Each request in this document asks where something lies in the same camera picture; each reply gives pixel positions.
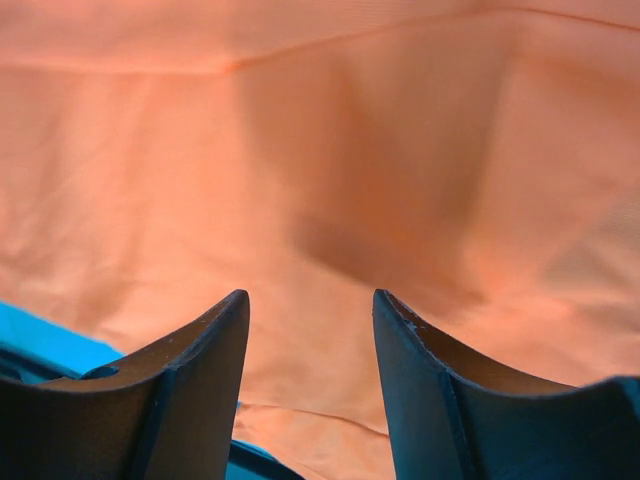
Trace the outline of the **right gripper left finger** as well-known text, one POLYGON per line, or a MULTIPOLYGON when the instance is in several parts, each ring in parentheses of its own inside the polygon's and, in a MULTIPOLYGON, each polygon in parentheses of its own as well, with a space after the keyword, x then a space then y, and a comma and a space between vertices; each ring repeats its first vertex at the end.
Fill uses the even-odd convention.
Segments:
POLYGON ((249 316, 236 290, 82 379, 2 377, 2 478, 224 478, 249 316))

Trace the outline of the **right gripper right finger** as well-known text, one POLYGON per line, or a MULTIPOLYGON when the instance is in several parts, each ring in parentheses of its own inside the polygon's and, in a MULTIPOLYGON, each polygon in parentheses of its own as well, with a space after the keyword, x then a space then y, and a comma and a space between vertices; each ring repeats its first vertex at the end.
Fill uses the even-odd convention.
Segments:
POLYGON ((572 387, 497 362, 390 292, 373 326, 400 479, 635 479, 639 381, 572 387))

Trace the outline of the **orange t shirt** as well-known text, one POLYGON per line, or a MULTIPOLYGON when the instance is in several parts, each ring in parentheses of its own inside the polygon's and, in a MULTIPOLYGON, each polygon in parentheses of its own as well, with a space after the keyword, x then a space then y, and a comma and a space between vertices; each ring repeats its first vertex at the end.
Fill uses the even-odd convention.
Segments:
POLYGON ((385 288, 570 385, 639 371, 635 1, 5 1, 1 298, 124 351, 251 300, 235 435, 389 479, 385 288))

